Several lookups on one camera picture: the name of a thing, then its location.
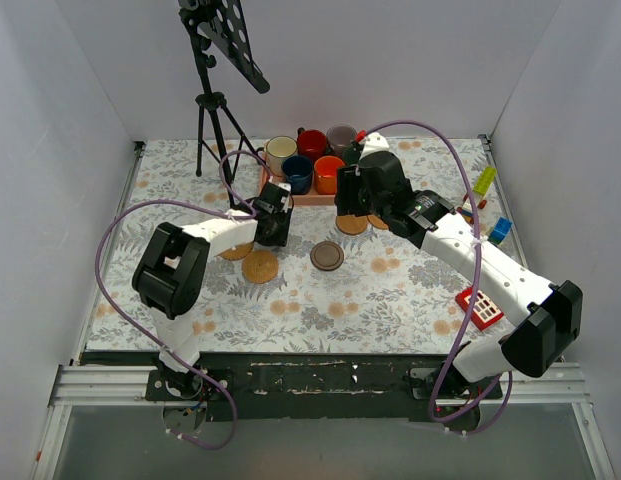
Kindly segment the woven cork coaster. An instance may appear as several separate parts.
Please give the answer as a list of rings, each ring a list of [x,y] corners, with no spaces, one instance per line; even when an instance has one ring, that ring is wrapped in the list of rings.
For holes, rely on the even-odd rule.
[[[253,248],[253,242],[244,243],[221,252],[219,256],[225,260],[238,261],[248,256],[253,251]]]
[[[255,250],[242,262],[244,278],[254,284],[264,284],[273,280],[279,271],[277,257],[267,250]]]

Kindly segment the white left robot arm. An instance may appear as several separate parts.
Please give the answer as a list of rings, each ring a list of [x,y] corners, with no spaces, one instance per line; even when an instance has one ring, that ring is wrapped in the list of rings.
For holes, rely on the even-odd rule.
[[[208,260],[256,242],[266,247],[287,243],[293,199],[287,183],[268,181],[252,200],[254,214],[229,210],[220,218],[154,231],[132,278],[132,287],[150,309],[161,342],[160,361],[172,370],[168,387],[183,400],[195,398],[203,386],[192,367],[200,357],[193,315]]]

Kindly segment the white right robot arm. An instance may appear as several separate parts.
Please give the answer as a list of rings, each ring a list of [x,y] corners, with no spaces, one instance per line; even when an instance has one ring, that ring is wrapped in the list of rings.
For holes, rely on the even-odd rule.
[[[504,337],[464,346],[442,373],[444,389],[461,398],[480,380],[502,372],[542,376],[580,333],[582,290],[571,281],[555,285],[494,245],[479,242],[449,201],[412,188],[380,134],[368,134],[360,143],[359,161],[337,173],[338,214],[377,216],[394,235],[477,284],[514,327]]]

